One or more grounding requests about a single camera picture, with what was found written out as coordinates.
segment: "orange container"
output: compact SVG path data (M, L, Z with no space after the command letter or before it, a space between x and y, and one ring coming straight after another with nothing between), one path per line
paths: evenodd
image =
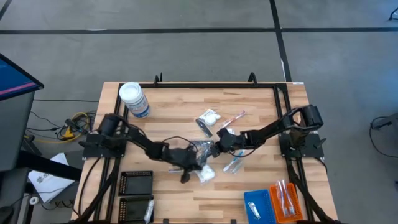
M270 194L271 194L271 201L272 201L272 206L274 207L274 212L275 212L275 217L277 220L277 223L288 223L288 222L294 222L298 220L303 220L303 213L301 212L301 207L299 203L299 199L297 198L296 194L296 189L294 188L294 184L288 183L286 185L287 191L289 193L290 198L292 199L293 202L293 207L294 207L294 212L295 215L291 216L284 216L284 212L282 211L282 207L280 206L280 202L278 199L278 188L277 186L273 185L270 188ZM289 201L287 200L286 195L284 194L284 201L285 206L289 205Z

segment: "white paper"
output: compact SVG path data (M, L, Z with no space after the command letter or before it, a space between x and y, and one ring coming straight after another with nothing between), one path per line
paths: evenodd
M64 153L57 154L56 156L51 158L51 160L69 166L67 158L65 157ZM52 192L53 190L56 190L52 193L39 194L43 202L51 201L64 188L68 187L70 184L74 182L73 180L68 180L61 177L55 177L51 174L44 174L42 172L37 172L37 171L31 171L29 173L29 180L32 182L37 192Z

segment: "computer screen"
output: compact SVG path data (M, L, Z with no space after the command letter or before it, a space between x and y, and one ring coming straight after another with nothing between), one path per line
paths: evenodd
M0 100L43 88L43 84L0 54Z

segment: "white plastic jar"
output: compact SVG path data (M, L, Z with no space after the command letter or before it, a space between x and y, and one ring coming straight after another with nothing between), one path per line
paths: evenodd
M138 83L125 83L119 90L119 96L136 118L145 118L149 115L148 100Z

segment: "wooden table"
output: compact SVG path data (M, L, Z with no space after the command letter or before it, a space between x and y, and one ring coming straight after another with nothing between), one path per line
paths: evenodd
M98 127L106 113L114 110L118 94L118 82L104 83L95 119ZM302 83L287 83L292 108L308 104L305 87ZM260 129L277 119L274 93L267 88L145 88L145 95L151 106L148 118L136 119L129 114L129 122L142 128L153 141L161 141L171 136L182 136L190 140L206 140L194 119L211 108L222 116L224 121L242 110L246 115L233 122L229 128L237 133L248 129ZM212 129L213 140L217 141L217 129ZM170 142L170 148L180 142ZM128 143L126 155L121 159L120 172L136 170L154 171L155 223L162 223L168 218L170 223L229 223L237 219L238 223L247 223L244 211L243 192L248 190L269 189L277 180L288 180L285 159L280 155L279 142L273 137L244 159L244 167L236 175L225 174L223 167L231 161L229 154L210 158L209 165L215 170L216 177L209 183L201 185L195 174L186 184L180 183L180 175L169 174L170 165L148 159L144 151ZM75 209L78 207L78 196L89 168L96 159L85 161ZM100 184L104 159L93 169L83 194L84 210L97 194ZM324 167L315 159L303 159L308 188L314 199L326 214L337 219L328 177ZM108 193L104 196L100 219L105 218L108 206ZM299 193L302 211L305 205ZM112 223L118 222L119 197L113 205Z

